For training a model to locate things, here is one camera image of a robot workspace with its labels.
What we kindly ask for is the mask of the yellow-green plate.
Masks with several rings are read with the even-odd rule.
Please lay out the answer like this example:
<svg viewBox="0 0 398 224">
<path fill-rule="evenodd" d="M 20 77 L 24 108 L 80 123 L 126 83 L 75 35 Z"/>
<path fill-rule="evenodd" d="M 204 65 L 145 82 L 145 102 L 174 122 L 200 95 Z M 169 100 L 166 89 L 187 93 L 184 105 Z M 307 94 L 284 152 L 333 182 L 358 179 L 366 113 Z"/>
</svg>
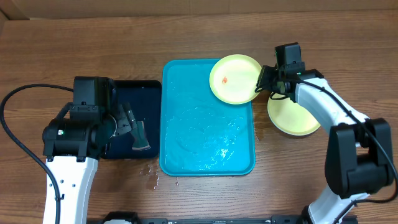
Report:
<svg viewBox="0 0 398 224">
<path fill-rule="evenodd" d="M 275 94 L 269 97 L 267 112 L 272 123 L 282 132 L 293 136 L 314 133 L 320 123 L 302 106 L 290 98 Z"/>
<path fill-rule="evenodd" d="M 253 58 L 234 54 L 215 63 L 209 83 L 213 94 L 221 101 L 240 105 L 252 101 L 262 66 Z"/>
</svg>

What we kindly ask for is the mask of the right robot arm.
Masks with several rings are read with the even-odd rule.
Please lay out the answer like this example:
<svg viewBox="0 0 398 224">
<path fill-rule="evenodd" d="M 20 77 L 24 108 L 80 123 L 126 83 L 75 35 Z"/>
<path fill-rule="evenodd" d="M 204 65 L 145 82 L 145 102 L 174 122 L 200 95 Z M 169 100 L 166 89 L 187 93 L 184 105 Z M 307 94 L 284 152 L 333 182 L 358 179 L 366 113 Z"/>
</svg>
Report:
<svg viewBox="0 0 398 224">
<path fill-rule="evenodd" d="M 303 65 L 263 66 L 256 91 L 271 91 L 305 108 L 329 134 L 325 160 L 327 186 L 306 206 L 298 223 L 341 223 L 359 203 L 388 203 L 397 198 L 370 199 L 397 183 L 391 127 L 370 119 L 347 104 L 317 70 Z"/>
</svg>

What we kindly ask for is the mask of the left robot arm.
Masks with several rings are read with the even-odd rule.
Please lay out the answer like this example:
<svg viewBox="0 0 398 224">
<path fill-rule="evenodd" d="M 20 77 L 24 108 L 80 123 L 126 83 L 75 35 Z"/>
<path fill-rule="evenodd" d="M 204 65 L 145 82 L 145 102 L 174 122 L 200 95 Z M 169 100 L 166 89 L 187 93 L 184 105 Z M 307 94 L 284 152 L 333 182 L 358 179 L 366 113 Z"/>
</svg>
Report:
<svg viewBox="0 0 398 224">
<path fill-rule="evenodd" d="M 105 119 L 65 118 L 76 108 L 67 103 L 43 131 L 47 177 L 44 223 L 86 223 L 91 185 L 99 159 L 112 138 L 135 127 L 129 103 L 119 105 Z"/>
</svg>

